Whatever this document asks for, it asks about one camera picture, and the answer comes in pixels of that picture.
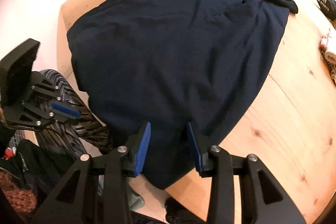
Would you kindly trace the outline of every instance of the navy blue shirt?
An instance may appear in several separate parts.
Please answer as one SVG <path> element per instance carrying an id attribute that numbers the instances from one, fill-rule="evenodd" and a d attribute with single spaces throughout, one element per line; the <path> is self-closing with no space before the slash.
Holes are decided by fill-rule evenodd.
<path id="1" fill-rule="evenodd" d="M 107 0 L 68 31 L 72 66 L 114 146 L 152 124 L 143 173 L 164 189 L 193 168 L 185 127 L 219 144 L 260 91 L 292 0 Z"/>

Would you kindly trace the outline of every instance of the silver screw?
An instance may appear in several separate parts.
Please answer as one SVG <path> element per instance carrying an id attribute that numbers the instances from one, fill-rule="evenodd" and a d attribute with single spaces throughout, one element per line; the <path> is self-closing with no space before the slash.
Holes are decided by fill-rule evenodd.
<path id="1" fill-rule="evenodd" d="M 127 147 L 122 145 L 118 147 L 118 152 L 120 153 L 125 153 L 127 151 Z"/>
<path id="2" fill-rule="evenodd" d="M 247 157 L 250 161 L 257 161 L 258 160 L 258 157 L 255 154 L 249 154 Z"/>
<path id="3" fill-rule="evenodd" d="M 219 152 L 221 150 L 221 148 L 218 145 L 212 145 L 210 149 L 213 152 Z"/>
<path id="4" fill-rule="evenodd" d="M 89 158 L 90 158 L 90 155 L 88 155 L 88 154 L 83 154 L 80 157 L 81 161 L 87 161 Z"/>

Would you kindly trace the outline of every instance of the round wooden table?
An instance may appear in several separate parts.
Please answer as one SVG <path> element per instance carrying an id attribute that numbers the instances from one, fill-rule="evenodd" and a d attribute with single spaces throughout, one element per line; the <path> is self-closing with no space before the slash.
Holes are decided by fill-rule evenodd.
<path id="1" fill-rule="evenodd" d="M 103 1 L 65 2 L 66 30 Z M 233 155 L 258 155 L 311 224 L 336 189 L 336 88 L 318 50 L 331 24 L 315 0 L 294 1 L 299 13 L 289 15 L 260 93 L 220 146 Z M 167 191 L 205 220 L 210 184 L 211 178 L 201 179 L 192 170 Z M 235 223 L 241 222 L 238 188 L 235 180 Z"/>

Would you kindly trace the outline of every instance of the black fabric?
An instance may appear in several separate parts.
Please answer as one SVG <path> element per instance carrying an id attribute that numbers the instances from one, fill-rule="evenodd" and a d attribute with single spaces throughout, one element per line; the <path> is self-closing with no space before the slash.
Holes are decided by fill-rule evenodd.
<path id="1" fill-rule="evenodd" d="M 166 221 L 169 224 L 206 224 L 173 198 L 166 200 L 165 208 L 167 211 Z"/>
<path id="2" fill-rule="evenodd" d="M 131 211 L 133 224 L 164 224 L 160 220 Z"/>
<path id="3" fill-rule="evenodd" d="M 144 120 L 143 173 L 164 189 L 193 167 L 185 126 L 219 144 L 258 94 L 292 0 L 107 0 L 68 31 L 91 110 L 123 145 Z"/>
<path id="4" fill-rule="evenodd" d="M 322 13 L 334 21 L 336 19 L 336 1 L 335 0 L 317 0 Z"/>
<path id="5" fill-rule="evenodd" d="M 0 159 L 0 172 L 6 170 L 19 178 L 21 188 L 32 187 L 40 206 L 73 163 L 70 156 L 49 152 L 29 140 L 21 140 L 15 156 Z"/>

